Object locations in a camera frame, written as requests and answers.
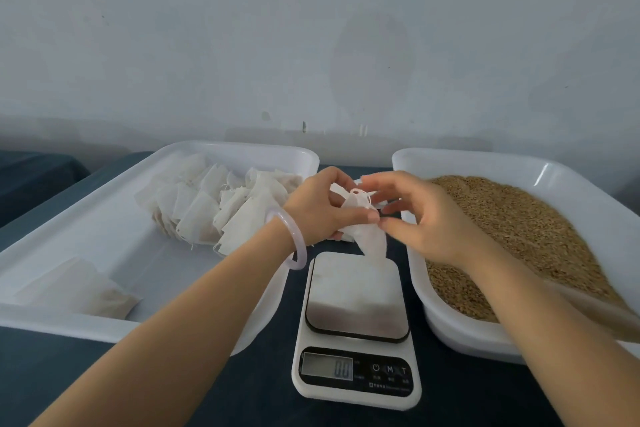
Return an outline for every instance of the white wall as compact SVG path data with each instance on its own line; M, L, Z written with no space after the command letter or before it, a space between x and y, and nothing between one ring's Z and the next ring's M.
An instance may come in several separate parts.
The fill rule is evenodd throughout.
M640 0L0 0L1 148L192 138L528 153L640 199Z

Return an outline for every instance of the dark blue tablecloth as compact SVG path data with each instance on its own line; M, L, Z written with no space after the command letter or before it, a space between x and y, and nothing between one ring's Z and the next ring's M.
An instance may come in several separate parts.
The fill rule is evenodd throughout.
M70 155L0 151L0 228L88 175Z
M98 188L147 154L134 154L63 191L8 227L0 250ZM351 176L378 169L343 167ZM350 243L323 242L326 250L360 253ZM422 399L407 412L310 400L291 381L307 270L291 271L278 311L254 342L229 359L190 426L540 426L561 425L525 366L473 358L444 346L429 329L413 290L404 246L388 239L399 267L416 350ZM0 426L28 425L111 344L0 328Z

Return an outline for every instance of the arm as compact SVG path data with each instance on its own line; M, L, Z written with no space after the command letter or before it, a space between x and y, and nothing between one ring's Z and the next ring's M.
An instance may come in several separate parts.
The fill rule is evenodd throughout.
M285 205L308 245L343 226L379 219L364 208L334 207L342 201L329 192L334 181L355 187L330 167L307 179ZM285 225L270 221L111 348L32 425L184 425L227 362L269 280L294 250Z
M640 361L516 260L462 213L447 193L406 172L363 177L383 209L409 210L418 225L383 218L380 227L429 260L476 282L549 401L571 426L640 422Z

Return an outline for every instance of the forearm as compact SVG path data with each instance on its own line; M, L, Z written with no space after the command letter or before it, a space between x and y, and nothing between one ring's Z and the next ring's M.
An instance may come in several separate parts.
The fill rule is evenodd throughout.
M636 358L497 244L467 270L565 424L639 421Z
M285 226L271 221L118 342L33 425L183 425L293 251Z

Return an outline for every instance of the hand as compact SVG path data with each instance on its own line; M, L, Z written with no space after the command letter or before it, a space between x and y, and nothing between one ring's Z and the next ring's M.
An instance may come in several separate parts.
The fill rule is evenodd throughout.
M349 225L377 223L380 215L366 208L340 208L344 198L329 191L332 183L346 190L356 187L353 180L337 167L327 167L305 180L289 197L284 210L302 231L307 245L313 245Z
M378 226L410 246L430 261L461 269L470 263L477 246L491 241L440 186L404 171L380 172L362 177L358 186L377 191L372 203L396 199L382 209L383 214L410 211L417 225L397 218L381 218Z

